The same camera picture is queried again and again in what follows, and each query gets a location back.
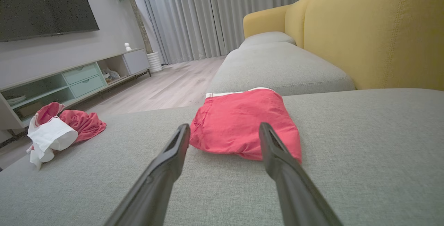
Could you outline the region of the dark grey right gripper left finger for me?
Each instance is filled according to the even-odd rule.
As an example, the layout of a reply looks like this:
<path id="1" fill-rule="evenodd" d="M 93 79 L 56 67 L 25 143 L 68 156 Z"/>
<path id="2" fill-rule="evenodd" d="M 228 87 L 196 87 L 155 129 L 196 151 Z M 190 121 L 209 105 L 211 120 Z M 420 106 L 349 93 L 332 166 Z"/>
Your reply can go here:
<path id="1" fill-rule="evenodd" d="M 182 124 L 129 190 L 106 226 L 162 226 L 174 182 L 189 147 L 190 125 Z"/>

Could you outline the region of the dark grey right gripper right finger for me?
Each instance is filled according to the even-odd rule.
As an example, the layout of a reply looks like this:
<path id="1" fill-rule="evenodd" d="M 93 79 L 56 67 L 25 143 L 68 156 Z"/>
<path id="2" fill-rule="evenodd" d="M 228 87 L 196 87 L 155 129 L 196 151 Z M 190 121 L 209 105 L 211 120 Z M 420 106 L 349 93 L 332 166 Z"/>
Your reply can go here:
<path id="1" fill-rule="evenodd" d="M 286 226 L 341 226 L 316 185 L 288 151 L 272 126 L 259 126 L 265 170 L 275 181 Z"/>

